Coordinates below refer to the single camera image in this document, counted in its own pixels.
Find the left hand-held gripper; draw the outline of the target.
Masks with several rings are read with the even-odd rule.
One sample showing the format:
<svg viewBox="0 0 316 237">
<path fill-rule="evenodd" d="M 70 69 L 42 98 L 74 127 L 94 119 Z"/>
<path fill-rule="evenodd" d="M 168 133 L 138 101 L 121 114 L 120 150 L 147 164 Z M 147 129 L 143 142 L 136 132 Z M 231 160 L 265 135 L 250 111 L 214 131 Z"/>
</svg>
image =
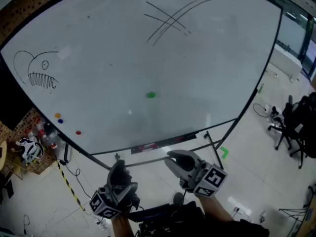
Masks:
<svg viewBox="0 0 316 237">
<path fill-rule="evenodd" d="M 94 215 L 112 219 L 132 206 L 138 207 L 137 188 L 138 183 L 131 183 L 125 162 L 119 159 L 110 169 L 107 184 L 94 193 L 89 206 Z"/>
</svg>

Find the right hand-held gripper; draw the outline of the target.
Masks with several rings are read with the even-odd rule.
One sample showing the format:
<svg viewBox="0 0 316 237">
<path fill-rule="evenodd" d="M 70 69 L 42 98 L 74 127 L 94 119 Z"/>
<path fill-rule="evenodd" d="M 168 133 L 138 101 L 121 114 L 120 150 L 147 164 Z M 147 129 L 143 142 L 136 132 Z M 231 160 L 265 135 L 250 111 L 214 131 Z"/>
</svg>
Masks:
<svg viewBox="0 0 316 237">
<path fill-rule="evenodd" d="M 214 196 L 227 179 L 227 173 L 222 168 L 201 160 L 192 151 L 172 150 L 167 155 L 169 158 L 164 160 L 165 165 L 181 179 L 181 187 L 196 196 Z M 183 167 L 193 167 L 193 170 L 189 172 Z"/>
</svg>

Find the person's left forearm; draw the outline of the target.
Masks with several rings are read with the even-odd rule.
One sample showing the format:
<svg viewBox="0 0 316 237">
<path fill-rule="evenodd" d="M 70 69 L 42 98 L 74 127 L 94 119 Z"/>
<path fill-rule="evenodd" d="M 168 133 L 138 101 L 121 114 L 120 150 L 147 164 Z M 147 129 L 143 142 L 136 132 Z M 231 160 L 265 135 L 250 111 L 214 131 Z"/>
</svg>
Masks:
<svg viewBox="0 0 316 237">
<path fill-rule="evenodd" d="M 128 213 L 122 212 L 113 217 L 111 219 L 111 223 L 115 237 L 134 237 L 134 233 L 128 219 Z"/>
</svg>

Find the person's right forearm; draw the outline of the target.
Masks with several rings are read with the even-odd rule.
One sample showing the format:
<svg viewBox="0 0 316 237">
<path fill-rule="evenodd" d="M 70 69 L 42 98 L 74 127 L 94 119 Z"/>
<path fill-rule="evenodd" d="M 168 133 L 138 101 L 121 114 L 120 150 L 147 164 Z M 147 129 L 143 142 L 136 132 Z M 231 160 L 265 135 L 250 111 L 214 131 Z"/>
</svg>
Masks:
<svg viewBox="0 0 316 237">
<path fill-rule="evenodd" d="M 233 217 L 224 209 L 216 197 L 197 196 L 206 215 L 220 222 L 234 221 Z"/>
</svg>

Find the black metal whiteboard stand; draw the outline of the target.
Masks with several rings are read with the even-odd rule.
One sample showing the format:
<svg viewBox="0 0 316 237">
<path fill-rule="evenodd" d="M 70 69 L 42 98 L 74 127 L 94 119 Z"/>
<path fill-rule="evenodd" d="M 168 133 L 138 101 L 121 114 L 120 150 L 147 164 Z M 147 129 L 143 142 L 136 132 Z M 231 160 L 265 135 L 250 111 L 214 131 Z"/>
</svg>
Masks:
<svg viewBox="0 0 316 237">
<path fill-rule="evenodd" d="M 217 157 L 218 163 L 220 164 L 220 167 L 223 169 L 223 165 L 222 165 L 222 162 L 221 162 L 221 159 L 220 159 L 220 157 L 218 155 L 217 150 L 223 144 L 223 142 L 227 139 L 227 137 L 232 132 L 232 130 L 235 128 L 235 126 L 238 124 L 238 122 L 241 120 L 242 116 L 245 114 L 245 111 L 250 106 L 250 104 L 251 104 L 252 100 L 254 99 L 254 97 L 256 96 L 257 92 L 258 92 L 258 89 L 254 89 L 253 93 L 250 96 L 250 99 L 247 101 L 245 107 L 243 108 L 243 110 L 241 111 L 240 115 L 237 118 L 229 120 L 229 121 L 226 121 L 226 122 L 223 122 L 223 123 L 220 123 L 220 124 L 212 126 L 210 128 L 206 128 L 206 129 L 201 130 L 201 131 L 205 131 L 205 134 L 203 135 L 203 138 L 207 139 L 209 141 L 209 143 L 205 144 L 203 146 L 199 146 L 197 148 L 191 149 L 190 151 L 195 152 L 195 151 L 198 151 L 198 150 L 201 150 L 201 149 L 212 147 L 213 150 L 214 150 L 214 153 L 215 153 L 215 155 Z M 220 140 L 217 140 L 217 141 L 213 141 L 213 139 L 211 138 L 208 130 L 211 129 L 211 128 L 215 128 L 215 127 L 224 125 L 224 124 L 232 122 L 232 121 L 233 121 L 233 124 L 230 126 L 228 131 L 225 133 L 223 138 L 221 138 Z M 63 158 L 61 160 L 58 160 L 63 165 L 66 165 L 66 164 L 69 163 L 69 161 L 67 159 L 67 157 L 68 157 L 68 148 L 69 148 L 69 144 L 66 143 L 65 149 L 64 149 Z M 110 154 L 110 153 L 117 153 L 118 151 L 119 150 L 110 151 L 110 152 L 103 152 L 103 153 L 95 153 L 95 154 L 88 154 L 88 153 L 86 154 L 86 153 L 83 153 L 83 152 L 79 152 L 79 153 L 83 154 L 85 157 L 87 157 L 88 159 L 90 159 L 94 163 L 100 165 L 104 169 L 110 170 L 111 167 L 109 167 L 108 165 L 106 165 L 105 163 L 103 163 L 102 161 L 100 161 L 99 159 L 97 159 L 94 156 L 96 156 L 96 155 L 103 155 L 103 154 Z M 141 166 L 141 165 L 145 165 L 145 164 L 150 164 L 150 163 L 154 163 L 154 162 L 165 160 L 166 158 L 168 158 L 168 157 L 162 157 L 162 158 L 157 158 L 157 159 L 153 159 L 153 160 L 149 160 L 149 161 L 143 161 L 143 162 L 139 162 L 139 163 L 128 164 L 128 165 L 126 165 L 126 167 L 127 168 L 131 168 L 131 167 Z"/>
</svg>

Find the person's right grey shoe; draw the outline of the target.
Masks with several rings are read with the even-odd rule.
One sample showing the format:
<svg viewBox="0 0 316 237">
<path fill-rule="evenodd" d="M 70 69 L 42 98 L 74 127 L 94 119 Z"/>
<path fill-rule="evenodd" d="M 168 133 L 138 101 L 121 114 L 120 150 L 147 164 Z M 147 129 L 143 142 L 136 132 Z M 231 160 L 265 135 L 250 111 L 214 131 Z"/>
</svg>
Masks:
<svg viewBox="0 0 316 237">
<path fill-rule="evenodd" d="M 184 203 L 184 195 L 180 192 L 177 192 L 173 197 L 173 204 L 176 206 L 182 206 Z"/>
</svg>

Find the white flat floor socket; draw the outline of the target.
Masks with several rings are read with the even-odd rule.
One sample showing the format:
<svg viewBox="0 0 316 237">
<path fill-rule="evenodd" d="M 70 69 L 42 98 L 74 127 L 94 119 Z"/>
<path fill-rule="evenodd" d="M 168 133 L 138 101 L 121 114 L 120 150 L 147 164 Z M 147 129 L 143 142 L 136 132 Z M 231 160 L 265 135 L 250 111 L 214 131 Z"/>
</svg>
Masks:
<svg viewBox="0 0 316 237">
<path fill-rule="evenodd" d="M 237 214 L 239 215 L 246 215 L 249 217 L 252 214 L 252 210 L 250 210 L 247 207 L 235 207 L 233 210 L 233 217 L 235 217 Z"/>
</svg>

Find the pile of clear plastic bottles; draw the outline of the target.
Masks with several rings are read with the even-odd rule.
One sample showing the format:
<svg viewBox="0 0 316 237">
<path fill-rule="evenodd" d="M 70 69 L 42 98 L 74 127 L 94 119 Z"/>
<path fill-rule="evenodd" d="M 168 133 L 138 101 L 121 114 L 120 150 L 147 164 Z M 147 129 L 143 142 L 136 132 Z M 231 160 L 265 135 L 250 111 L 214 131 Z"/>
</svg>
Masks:
<svg viewBox="0 0 316 237">
<path fill-rule="evenodd" d="M 37 116 L 33 123 L 26 128 L 28 138 L 35 137 L 43 146 L 51 149 L 57 149 L 60 144 L 60 138 L 57 130 L 44 118 Z"/>
</svg>

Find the white black helmet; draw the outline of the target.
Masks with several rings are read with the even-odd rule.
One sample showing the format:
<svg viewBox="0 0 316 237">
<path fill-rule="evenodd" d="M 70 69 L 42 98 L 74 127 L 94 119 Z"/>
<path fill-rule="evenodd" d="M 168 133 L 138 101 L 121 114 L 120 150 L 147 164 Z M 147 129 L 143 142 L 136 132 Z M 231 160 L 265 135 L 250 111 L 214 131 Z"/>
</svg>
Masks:
<svg viewBox="0 0 316 237">
<path fill-rule="evenodd" d="M 22 138 L 19 147 L 21 148 L 22 157 L 26 163 L 41 160 L 44 155 L 44 147 L 36 137 L 31 137 L 30 139 Z"/>
</svg>

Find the black office chair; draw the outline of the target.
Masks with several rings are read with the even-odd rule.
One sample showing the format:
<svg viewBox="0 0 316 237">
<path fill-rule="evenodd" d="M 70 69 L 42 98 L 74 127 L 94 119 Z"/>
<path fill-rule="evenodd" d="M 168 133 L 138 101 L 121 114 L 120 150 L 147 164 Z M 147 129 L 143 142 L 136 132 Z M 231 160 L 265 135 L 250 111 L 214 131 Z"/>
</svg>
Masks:
<svg viewBox="0 0 316 237">
<path fill-rule="evenodd" d="M 293 97 L 292 95 L 288 96 L 288 101 L 285 104 L 283 111 L 279 110 L 276 106 L 272 106 L 272 111 L 270 113 L 271 121 L 275 121 L 275 123 L 271 124 L 267 130 L 271 129 L 275 131 L 281 132 L 280 140 L 278 144 L 275 146 L 275 150 L 277 151 L 280 147 L 282 140 L 285 138 L 288 143 L 288 150 L 292 149 L 291 139 L 295 137 L 294 133 L 294 116 L 293 116 Z"/>
<path fill-rule="evenodd" d="M 295 136 L 295 140 L 299 145 L 299 149 L 290 154 L 293 157 L 297 152 L 301 152 L 301 163 L 299 169 L 303 166 L 303 158 L 316 158 L 316 92 L 312 92 L 309 96 L 303 96 L 295 109 L 297 115 L 296 124 L 301 125 L 299 132 Z"/>
</svg>

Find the large white whiteboard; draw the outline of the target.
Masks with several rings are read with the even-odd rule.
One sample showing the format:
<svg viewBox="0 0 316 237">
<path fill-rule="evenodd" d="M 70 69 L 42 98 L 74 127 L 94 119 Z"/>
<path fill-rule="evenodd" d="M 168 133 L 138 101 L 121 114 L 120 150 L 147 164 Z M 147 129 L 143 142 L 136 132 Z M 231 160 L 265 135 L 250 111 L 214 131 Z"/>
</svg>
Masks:
<svg viewBox="0 0 316 237">
<path fill-rule="evenodd" d="M 71 143 L 103 153 L 236 119 L 281 18 L 270 0 L 56 0 L 0 55 Z"/>
</svg>

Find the round wooden table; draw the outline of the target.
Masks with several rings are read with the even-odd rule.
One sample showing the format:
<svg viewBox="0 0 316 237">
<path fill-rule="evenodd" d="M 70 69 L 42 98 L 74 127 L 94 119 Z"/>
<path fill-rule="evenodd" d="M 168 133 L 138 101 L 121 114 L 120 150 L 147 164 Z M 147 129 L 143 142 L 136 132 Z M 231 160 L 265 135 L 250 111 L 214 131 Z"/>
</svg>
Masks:
<svg viewBox="0 0 316 237">
<path fill-rule="evenodd" d="M 3 169 L 7 156 L 7 142 L 2 141 L 0 144 L 0 170 Z"/>
</svg>

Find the black tripod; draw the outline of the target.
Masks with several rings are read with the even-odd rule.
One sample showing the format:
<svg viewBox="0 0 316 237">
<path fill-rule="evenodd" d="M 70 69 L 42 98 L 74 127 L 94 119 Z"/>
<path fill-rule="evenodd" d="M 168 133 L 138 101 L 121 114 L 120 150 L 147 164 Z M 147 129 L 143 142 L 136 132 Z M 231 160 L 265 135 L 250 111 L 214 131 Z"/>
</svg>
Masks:
<svg viewBox="0 0 316 237">
<path fill-rule="evenodd" d="M 280 208 L 279 211 L 285 213 L 287 216 L 295 219 L 300 223 L 303 223 L 306 220 L 309 221 L 313 213 L 313 209 L 309 206 L 304 206 L 300 209 Z"/>
</svg>

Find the white counter block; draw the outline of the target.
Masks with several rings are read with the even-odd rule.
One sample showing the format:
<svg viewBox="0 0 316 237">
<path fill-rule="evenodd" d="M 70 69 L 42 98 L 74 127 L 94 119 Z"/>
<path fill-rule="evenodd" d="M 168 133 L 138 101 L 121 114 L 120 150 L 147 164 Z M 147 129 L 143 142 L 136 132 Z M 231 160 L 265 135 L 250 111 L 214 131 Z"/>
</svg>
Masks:
<svg viewBox="0 0 316 237">
<path fill-rule="evenodd" d="M 277 44 L 274 45 L 270 63 L 293 80 L 296 80 L 302 71 L 301 62 Z"/>
</svg>

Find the black wall screen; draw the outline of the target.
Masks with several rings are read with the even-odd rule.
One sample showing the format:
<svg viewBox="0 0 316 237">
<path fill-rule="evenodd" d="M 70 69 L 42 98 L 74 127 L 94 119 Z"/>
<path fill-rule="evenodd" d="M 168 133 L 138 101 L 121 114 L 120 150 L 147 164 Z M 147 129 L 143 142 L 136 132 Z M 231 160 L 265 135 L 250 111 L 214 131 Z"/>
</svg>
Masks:
<svg viewBox="0 0 316 237">
<path fill-rule="evenodd" d="M 0 55 L 0 121 L 13 131 L 32 107 Z"/>
</svg>

